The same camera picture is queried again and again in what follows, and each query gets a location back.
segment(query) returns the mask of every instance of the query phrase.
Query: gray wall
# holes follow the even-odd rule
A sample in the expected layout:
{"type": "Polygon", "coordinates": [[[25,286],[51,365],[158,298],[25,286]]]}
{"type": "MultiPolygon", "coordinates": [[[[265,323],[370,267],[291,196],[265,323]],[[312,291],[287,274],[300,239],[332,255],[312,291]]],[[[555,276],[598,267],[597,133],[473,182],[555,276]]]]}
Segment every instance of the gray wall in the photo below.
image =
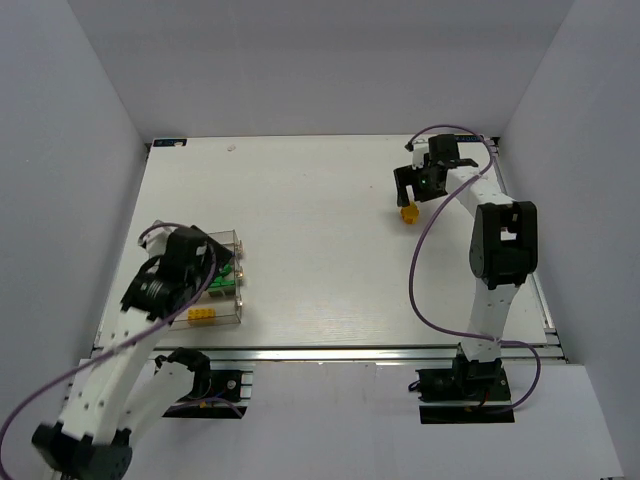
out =
{"type": "Polygon", "coordinates": [[[153,136],[500,134],[573,0],[70,0],[153,136]]]}
{"type": "MultiPolygon", "coordinates": [[[[90,352],[144,168],[140,137],[64,0],[0,7],[0,417],[90,352]]],[[[3,459],[41,478],[19,417],[3,459]]]]}
{"type": "Polygon", "coordinates": [[[578,0],[502,143],[507,185],[534,200],[540,275],[584,362],[628,478],[640,478],[640,3],[578,0]]]}

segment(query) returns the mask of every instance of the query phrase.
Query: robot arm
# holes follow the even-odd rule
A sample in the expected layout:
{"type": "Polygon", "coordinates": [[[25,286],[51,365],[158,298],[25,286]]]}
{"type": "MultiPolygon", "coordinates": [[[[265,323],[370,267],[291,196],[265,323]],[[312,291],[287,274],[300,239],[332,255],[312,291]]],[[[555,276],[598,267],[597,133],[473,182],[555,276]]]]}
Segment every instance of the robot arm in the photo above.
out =
{"type": "MultiPolygon", "coordinates": [[[[428,146],[412,153],[412,164],[394,171],[399,207],[410,206],[409,186],[422,202],[454,192],[480,173],[473,160],[460,158],[454,135],[431,137],[428,146]]],[[[515,295],[538,263],[536,207],[513,200],[485,177],[456,199],[474,217],[469,263],[476,291],[467,332],[498,340],[515,295]]],[[[459,391],[488,390],[498,380],[502,364],[497,340],[462,340],[451,375],[459,391]]]]}
{"type": "Polygon", "coordinates": [[[32,438],[54,470],[78,480],[122,478],[133,445],[148,428],[179,398],[208,389],[209,358],[178,349],[129,399],[142,367],[170,325],[129,348],[118,351],[118,345],[183,307],[201,289],[212,265],[219,271],[232,253],[196,227],[161,231],[146,237],[142,246],[150,258],[122,298],[120,318],[106,347],[116,350],[115,355],[93,367],[56,424],[41,424],[32,438]]]}

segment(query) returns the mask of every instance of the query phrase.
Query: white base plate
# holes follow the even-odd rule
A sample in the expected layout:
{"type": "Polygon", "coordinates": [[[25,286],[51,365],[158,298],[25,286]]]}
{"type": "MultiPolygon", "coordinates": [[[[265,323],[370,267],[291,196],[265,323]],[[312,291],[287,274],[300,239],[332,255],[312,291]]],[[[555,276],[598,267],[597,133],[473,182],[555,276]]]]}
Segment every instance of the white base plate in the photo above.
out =
{"type": "MultiPolygon", "coordinates": [[[[402,222],[393,169],[411,163],[405,136],[195,138],[151,149],[103,317],[109,338],[119,301],[145,260],[136,246],[153,221],[235,229],[244,243],[240,325],[170,332],[159,347],[269,348],[452,345],[409,305],[409,262],[436,200],[402,222]]],[[[479,143],[461,155],[486,165],[479,143]]],[[[473,219],[457,202],[425,242],[416,297],[431,321],[466,330],[475,278],[468,249],[473,219]]],[[[505,338],[544,343],[531,285],[516,296],[505,338]]]]}

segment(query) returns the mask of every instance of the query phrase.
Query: metal frame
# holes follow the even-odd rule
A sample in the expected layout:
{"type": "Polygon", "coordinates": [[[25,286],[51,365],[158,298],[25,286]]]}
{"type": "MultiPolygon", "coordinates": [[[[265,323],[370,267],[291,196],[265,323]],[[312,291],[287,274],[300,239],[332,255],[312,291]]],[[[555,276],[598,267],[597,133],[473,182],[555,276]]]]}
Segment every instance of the metal frame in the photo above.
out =
{"type": "MultiPolygon", "coordinates": [[[[500,155],[499,149],[492,139],[486,139],[494,148],[496,163],[494,170],[498,180],[498,185],[505,195],[508,195],[502,172],[500,171],[500,155]]],[[[416,144],[422,143],[422,139],[418,139],[416,144]]],[[[534,345],[536,351],[542,358],[543,362],[566,362],[562,347],[556,335],[555,326],[549,313],[549,308],[540,287],[540,280],[536,272],[531,275],[531,283],[534,288],[534,297],[538,302],[538,307],[542,313],[545,333],[547,334],[547,344],[534,345]]],[[[94,348],[102,332],[102,323],[99,326],[94,348]]],[[[208,355],[212,362],[249,362],[247,365],[256,361],[302,361],[302,362],[336,362],[336,361],[355,361],[355,362],[374,362],[384,364],[416,364],[421,365],[429,361],[448,361],[455,357],[456,343],[452,341],[450,346],[402,346],[402,347],[335,347],[335,348],[309,348],[309,347],[290,347],[290,348],[268,348],[268,349],[200,349],[208,355]]],[[[100,348],[94,349],[94,354],[101,351],[100,348]]],[[[169,347],[162,347],[154,351],[156,354],[171,352],[169,347]]],[[[525,361],[530,362],[532,354],[524,348],[507,347],[502,349],[502,357],[505,361],[525,361]]]]}

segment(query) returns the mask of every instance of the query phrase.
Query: yellow toy brick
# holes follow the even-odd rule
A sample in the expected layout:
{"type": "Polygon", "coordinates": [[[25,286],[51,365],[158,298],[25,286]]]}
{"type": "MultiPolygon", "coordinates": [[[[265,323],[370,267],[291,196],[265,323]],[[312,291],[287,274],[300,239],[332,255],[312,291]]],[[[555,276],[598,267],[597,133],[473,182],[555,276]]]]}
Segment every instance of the yellow toy brick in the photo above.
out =
{"type": "Polygon", "coordinates": [[[411,202],[408,207],[402,207],[400,209],[400,215],[402,216],[402,220],[404,223],[408,223],[409,225],[413,225],[418,221],[418,217],[420,216],[420,210],[418,206],[411,202]]]}
{"type": "Polygon", "coordinates": [[[190,308],[187,312],[187,323],[191,327],[215,325],[215,308],[190,308]]]}

